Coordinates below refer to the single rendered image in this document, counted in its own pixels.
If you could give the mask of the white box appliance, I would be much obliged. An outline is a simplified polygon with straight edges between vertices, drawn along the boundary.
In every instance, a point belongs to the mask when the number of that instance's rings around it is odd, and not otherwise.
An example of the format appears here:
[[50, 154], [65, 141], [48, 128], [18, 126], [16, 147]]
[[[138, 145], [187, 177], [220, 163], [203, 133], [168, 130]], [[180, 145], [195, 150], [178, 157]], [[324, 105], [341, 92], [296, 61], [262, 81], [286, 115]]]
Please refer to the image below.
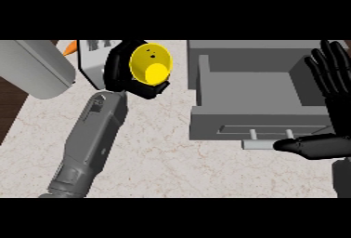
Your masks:
[[121, 43], [121, 40], [78, 40], [78, 69], [82, 76], [97, 90], [106, 88], [103, 70], [107, 53]]

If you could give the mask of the grey open drawer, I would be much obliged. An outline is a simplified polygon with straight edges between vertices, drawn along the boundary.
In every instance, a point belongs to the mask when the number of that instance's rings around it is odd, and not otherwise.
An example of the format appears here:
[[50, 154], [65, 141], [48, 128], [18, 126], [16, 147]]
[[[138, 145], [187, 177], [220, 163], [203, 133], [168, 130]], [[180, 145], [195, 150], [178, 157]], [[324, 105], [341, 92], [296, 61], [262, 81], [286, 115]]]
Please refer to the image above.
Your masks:
[[220, 62], [200, 55], [196, 103], [220, 109], [284, 109], [321, 106], [323, 99], [302, 58]]

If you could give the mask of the yellow cup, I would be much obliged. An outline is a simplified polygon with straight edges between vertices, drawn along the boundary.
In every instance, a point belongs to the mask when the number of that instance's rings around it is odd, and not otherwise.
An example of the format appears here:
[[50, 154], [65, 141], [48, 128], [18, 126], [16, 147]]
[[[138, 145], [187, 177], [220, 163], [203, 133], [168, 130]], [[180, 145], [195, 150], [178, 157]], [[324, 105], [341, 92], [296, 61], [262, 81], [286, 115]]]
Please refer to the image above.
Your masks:
[[172, 58], [166, 48], [156, 43], [140, 45], [131, 53], [128, 68], [138, 82], [149, 86], [159, 85], [172, 70]]

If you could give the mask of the grey cabinet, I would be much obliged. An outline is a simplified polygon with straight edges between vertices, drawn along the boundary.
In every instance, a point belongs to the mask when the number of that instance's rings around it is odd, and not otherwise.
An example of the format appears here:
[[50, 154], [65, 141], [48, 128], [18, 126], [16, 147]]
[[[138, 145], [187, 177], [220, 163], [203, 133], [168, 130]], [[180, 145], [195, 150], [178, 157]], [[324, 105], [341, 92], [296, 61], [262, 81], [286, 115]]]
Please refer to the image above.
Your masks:
[[196, 88], [199, 56], [212, 72], [286, 73], [318, 40], [187, 40], [187, 88]]

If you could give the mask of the orange carrot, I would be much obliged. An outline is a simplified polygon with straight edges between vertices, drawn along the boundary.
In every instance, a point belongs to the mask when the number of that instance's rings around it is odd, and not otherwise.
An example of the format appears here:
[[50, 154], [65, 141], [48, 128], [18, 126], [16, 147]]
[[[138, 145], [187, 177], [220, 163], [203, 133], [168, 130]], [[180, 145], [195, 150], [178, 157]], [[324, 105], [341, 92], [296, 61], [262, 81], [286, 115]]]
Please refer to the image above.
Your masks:
[[69, 55], [77, 51], [77, 41], [72, 41], [63, 51], [63, 55]]

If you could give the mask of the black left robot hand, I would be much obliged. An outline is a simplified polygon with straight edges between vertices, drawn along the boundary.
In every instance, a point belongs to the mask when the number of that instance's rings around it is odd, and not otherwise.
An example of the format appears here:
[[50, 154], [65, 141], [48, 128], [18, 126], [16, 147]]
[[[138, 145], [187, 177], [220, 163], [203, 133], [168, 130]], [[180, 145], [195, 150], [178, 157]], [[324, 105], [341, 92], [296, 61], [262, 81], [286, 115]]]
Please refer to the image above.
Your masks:
[[136, 48], [146, 44], [144, 40], [124, 40], [121, 44], [110, 49], [105, 65], [103, 80], [106, 90], [113, 92], [128, 91], [144, 99], [153, 99], [169, 85], [168, 78], [156, 86], [149, 86], [138, 82], [128, 68], [128, 60]]

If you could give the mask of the pale grey rounded appliance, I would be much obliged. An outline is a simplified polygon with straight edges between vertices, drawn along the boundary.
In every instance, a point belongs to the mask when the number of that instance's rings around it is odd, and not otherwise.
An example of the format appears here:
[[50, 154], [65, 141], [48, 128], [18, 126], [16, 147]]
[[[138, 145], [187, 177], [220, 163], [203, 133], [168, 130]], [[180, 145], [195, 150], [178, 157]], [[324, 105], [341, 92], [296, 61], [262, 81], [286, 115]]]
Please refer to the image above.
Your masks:
[[0, 76], [37, 99], [72, 86], [75, 69], [50, 40], [0, 40]]

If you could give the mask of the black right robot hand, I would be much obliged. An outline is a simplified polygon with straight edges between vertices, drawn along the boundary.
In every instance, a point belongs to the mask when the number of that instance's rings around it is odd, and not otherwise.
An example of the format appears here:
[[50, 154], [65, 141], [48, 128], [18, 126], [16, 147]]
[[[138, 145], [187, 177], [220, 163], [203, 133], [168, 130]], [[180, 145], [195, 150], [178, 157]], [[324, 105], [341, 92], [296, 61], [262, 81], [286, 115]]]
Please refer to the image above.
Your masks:
[[351, 157], [351, 57], [341, 43], [321, 40], [304, 58], [318, 86], [335, 132], [274, 142], [273, 149], [307, 160]]

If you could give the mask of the grey drawer front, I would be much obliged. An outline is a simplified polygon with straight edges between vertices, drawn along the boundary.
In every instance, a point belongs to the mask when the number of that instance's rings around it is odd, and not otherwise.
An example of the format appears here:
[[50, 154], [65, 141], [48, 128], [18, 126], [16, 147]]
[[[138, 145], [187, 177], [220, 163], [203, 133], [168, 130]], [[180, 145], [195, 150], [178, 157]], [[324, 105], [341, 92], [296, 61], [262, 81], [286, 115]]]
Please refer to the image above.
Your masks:
[[323, 106], [298, 109], [220, 109], [195, 106], [190, 111], [192, 140], [251, 139], [253, 129], [259, 139], [283, 139], [284, 130], [293, 136], [318, 134], [332, 126]]

